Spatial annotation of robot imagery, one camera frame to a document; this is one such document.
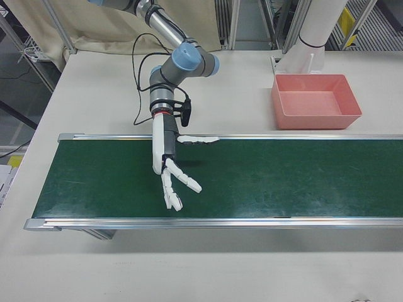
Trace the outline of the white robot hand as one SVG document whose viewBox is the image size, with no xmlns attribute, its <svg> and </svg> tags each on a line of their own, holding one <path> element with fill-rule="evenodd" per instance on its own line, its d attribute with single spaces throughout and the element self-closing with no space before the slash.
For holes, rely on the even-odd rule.
<svg viewBox="0 0 403 302">
<path fill-rule="evenodd" d="M 183 204 L 172 188 L 171 177 L 181 181 L 196 193 L 202 187 L 193 178 L 185 174 L 176 164 L 176 144 L 207 144 L 219 140 L 219 137 L 195 137 L 180 135 L 175 117 L 167 111 L 154 114 L 152 122 L 152 167 L 161 176 L 166 208 L 182 209 Z"/>
</svg>

